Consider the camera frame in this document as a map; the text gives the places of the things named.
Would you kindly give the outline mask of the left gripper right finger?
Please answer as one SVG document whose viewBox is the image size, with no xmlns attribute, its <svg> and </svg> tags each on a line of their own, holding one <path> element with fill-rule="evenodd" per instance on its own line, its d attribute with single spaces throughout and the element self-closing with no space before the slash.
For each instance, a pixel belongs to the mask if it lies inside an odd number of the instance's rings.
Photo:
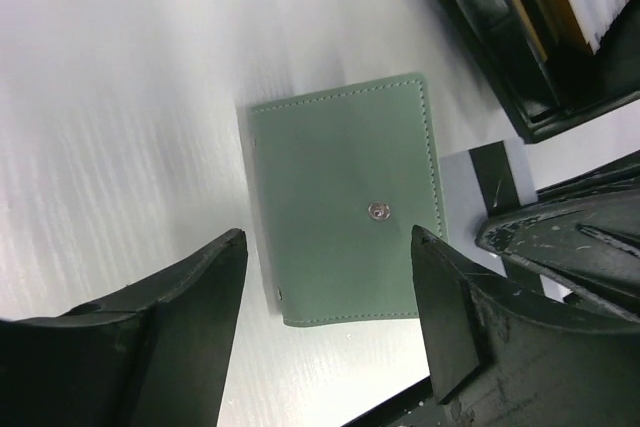
<svg viewBox="0 0 640 427">
<path fill-rule="evenodd" d="M 450 425 L 638 425 L 638 323 L 536 293 L 421 226 L 411 260 L 433 394 Z"/>
</svg>

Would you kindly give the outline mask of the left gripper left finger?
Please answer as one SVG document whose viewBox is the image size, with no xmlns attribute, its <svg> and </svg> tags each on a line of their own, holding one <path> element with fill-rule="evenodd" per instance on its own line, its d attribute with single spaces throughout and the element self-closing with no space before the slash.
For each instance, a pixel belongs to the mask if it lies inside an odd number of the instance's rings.
<svg viewBox="0 0 640 427">
<path fill-rule="evenodd" d="M 248 262 L 232 229 L 58 317 L 1 324 L 5 426 L 213 426 Z"/>
</svg>

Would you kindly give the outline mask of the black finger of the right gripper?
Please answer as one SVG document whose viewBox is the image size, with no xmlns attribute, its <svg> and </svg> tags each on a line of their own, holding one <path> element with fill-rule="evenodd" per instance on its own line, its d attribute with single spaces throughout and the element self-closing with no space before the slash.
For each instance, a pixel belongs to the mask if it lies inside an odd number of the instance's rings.
<svg viewBox="0 0 640 427">
<path fill-rule="evenodd" d="M 570 289 L 603 313 L 639 317 L 639 155 L 543 189 L 490 217 L 478 247 Z"/>
</svg>

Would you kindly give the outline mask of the white card with black stripe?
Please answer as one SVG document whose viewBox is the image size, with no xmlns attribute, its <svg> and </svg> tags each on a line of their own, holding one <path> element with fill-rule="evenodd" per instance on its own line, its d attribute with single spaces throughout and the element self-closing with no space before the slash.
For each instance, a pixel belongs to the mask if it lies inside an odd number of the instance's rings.
<svg viewBox="0 0 640 427">
<path fill-rule="evenodd" d="M 521 140 L 512 138 L 443 157 L 447 207 L 493 215 L 538 200 Z"/>
</svg>

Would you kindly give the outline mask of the green card holder wallet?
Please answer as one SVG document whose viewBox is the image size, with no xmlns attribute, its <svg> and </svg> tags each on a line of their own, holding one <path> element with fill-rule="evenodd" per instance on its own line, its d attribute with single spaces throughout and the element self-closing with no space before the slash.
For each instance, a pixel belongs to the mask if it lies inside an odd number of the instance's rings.
<svg viewBox="0 0 640 427">
<path fill-rule="evenodd" d="M 271 101 L 248 120 L 284 323 L 415 317 L 412 229 L 447 234 L 425 77 Z"/>
</svg>

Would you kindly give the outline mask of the black card box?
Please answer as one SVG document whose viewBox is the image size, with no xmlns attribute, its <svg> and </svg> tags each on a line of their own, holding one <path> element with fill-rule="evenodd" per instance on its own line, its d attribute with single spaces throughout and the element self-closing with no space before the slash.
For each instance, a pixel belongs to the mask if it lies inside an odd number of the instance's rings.
<svg viewBox="0 0 640 427">
<path fill-rule="evenodd" d="M 568 0 L 438 0 L 518 135 L 534 144 L 639 97 L 639 0 L 592 54 Z"/>
</svg>

